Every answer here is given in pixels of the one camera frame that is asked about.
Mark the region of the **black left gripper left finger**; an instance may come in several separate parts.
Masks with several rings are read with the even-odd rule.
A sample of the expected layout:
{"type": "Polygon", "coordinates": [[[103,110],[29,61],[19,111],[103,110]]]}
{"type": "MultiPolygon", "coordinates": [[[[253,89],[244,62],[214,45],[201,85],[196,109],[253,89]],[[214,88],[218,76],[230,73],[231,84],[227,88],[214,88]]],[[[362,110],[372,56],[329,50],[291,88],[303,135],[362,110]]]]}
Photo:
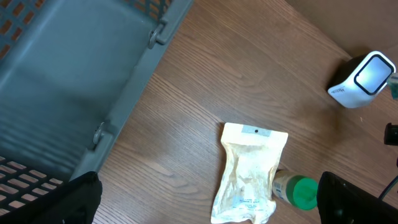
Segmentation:
{"type": "Polygon", "coordinates": [[[87,172],[54,191],[1,217],[1,224],[92,224],[103,186],[87,172]]]}

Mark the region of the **small teal tissue pack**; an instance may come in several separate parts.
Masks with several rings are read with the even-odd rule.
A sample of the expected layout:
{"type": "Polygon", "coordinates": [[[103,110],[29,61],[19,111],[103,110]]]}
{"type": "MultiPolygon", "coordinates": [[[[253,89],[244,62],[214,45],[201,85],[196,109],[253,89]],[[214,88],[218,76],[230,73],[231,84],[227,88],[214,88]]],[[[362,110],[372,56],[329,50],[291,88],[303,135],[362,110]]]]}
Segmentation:
{"type": "Polygon", "coordinates": [[[392,73],[387,80],[390,88],[392,99],[398,100],[398,73],[392,73]]]}

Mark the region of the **beige nut snack bag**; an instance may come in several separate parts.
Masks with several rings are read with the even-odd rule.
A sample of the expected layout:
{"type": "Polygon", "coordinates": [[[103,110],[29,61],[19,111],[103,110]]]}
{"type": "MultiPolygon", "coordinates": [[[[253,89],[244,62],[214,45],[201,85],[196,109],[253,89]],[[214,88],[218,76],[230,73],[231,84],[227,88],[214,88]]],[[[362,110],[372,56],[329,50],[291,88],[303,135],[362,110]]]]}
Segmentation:
{"type": "Polygon", "coordinates": [[[212,223],[267,223],[276,210],[272,182],[288,134],[225,123],[221,144],[226,165],[211,211],[212,223]]]}

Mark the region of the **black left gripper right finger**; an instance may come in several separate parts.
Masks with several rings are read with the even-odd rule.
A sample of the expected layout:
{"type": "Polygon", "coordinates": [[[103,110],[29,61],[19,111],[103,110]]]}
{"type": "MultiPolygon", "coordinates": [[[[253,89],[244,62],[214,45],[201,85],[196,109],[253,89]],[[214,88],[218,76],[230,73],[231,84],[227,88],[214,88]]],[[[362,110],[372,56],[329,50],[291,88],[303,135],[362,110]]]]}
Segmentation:
{"type": "Polygon", "coordinates": [[[384,197],[397,184],[394,178],[375,197],[332,172],[321,176],[317,207],[322,224],[397,224],[397,209],[384,202],[384,197]]]}

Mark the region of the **green cap white bottle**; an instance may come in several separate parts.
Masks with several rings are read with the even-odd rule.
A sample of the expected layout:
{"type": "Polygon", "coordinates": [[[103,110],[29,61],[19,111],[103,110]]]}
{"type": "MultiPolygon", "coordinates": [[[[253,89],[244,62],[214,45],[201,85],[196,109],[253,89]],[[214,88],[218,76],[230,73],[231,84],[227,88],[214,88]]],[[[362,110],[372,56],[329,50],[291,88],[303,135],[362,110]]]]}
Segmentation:
{"type": "Polygon", "coordinates": [[[272,192],[301,210],[312,210],[317,206],[318,182],[288,170],[275,173],[272,192]]]}

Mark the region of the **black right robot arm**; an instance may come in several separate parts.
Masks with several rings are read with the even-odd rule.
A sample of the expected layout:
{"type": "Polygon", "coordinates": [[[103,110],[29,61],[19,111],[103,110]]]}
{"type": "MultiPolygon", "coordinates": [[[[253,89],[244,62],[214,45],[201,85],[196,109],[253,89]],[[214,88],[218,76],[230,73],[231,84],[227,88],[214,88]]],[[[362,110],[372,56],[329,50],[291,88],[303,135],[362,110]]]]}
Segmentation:
{"type": "Polygon", "coordinates": [[[397,146],[398,145],[398,125],[388,123],[384,132],[384,144],[397,146]]]}

